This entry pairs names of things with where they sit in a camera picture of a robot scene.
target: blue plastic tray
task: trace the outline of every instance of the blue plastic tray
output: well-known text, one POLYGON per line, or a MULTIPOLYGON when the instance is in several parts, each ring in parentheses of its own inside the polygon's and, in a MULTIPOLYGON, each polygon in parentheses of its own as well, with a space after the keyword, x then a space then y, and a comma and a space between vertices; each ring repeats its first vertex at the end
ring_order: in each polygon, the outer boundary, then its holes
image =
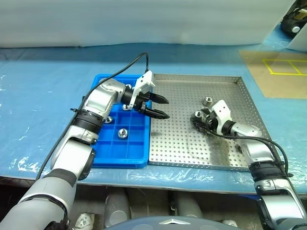
MULTIPOLYGON (((99 74, 95 77, 92 87, 109 74, 99 74)), ((116 80, 135 85, 141 75, 118 75, 116 80)), ((111 123, 104 123, 99 138, 93 146, 96 151, 93 166, 109 168, 142 168, 147 165, 149 156, 150 118, 138 112, 123 111, 122 104, 115 104, 110 116, 111 123), (128 130, 128 137, 121 139, 118 131, 128 130)))

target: robotic arm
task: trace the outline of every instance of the robotic arm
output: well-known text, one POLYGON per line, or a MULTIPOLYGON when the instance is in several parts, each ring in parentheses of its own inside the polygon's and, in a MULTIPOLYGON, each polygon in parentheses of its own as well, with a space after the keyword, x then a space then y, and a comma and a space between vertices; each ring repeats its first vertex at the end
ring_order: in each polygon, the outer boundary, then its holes
POLYGON ((191 121, 201 132, 236 141, 255 182, 260 220, 265 230, 306 226, 306 211, 288 178, 291 175, 262 138, 259 128, 233 121, 224 100, 196 111, 191 121))
POLYGON ((74 119, 53 151, 51 172, 33 184, 0 223, 0 229, 68 229, 77 181, 85 179, 90 172, 95 155, 92 145, 113 104, 127 104, 129 110, 152 118, 169 118, 163 111, 150 109, 145 104, 149 100, 168 103, 163 96, 150 92, 155 86, 153 80, 150 70, 138 78, 133 89, 109 79, 84 99, 81 109, 73 109, 74 119))

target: perforated metal tray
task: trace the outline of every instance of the perforated metal tray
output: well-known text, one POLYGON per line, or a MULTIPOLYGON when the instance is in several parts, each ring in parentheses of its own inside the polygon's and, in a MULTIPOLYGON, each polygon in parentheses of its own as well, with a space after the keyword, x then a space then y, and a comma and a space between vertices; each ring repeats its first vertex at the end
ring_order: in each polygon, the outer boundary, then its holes
POLYGON ((247 171, 242 153, 234 141, 198 132, 191 115, 203 108, 205 96, 214 102, 224 99, 234 121, 267 129, 241 77, 155 74, 154 92, 169 104, 153 103, 153 108, 170 115, 167 120, 151 120, 149 163, 154 165, 247 171))

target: stainless steel tray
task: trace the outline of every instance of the stainless steel tray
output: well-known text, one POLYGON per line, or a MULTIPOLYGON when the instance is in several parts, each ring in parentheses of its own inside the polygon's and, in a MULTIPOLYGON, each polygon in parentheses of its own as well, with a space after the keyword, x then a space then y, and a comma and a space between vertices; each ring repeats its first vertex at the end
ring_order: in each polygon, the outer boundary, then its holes
POLYGON ((154 93, 169 104, 153 103, 153 108, 170 115, 167 120, 151 120, 149 163, 154 165, 247 171, 242 153, 234 141, 198 132, 191 115, 203 108, 205 96, 214 102, 224 99, 234 121, 267 129, 241 77, 155 74, 154 93))

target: silver robot arm segment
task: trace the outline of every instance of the silver robot arm segment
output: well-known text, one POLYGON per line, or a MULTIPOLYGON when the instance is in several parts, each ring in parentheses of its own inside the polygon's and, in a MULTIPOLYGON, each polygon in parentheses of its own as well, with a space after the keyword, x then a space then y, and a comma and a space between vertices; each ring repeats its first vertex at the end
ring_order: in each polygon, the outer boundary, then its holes
POLYGON ((284 171, 284 162, 274 156, 267 142, 255 139, 262 137, 258 127, 233 121, 224 100, 196 111, 191 121, 201 132, 236 141, 255 182, 265 230, 291 230, 307 223, 306 211, 284 171))
POLYGON ((37 180, 9 211, 0 223, 0 230, 48 230, 60 225, 68 228, 77 181, 85 179, 90 172, 95 155, 92 145, 113 104, 127 102, 130 109, 145 115, 169 118, 145 104, 148 100, 168 103, 164 97, 149 92, 154 86, 152 72, 147 71, 137 82, 131 89, 109 79, 93 90, 81 110, 73 109, 76 117, 53 152, 51 172, 37 180))

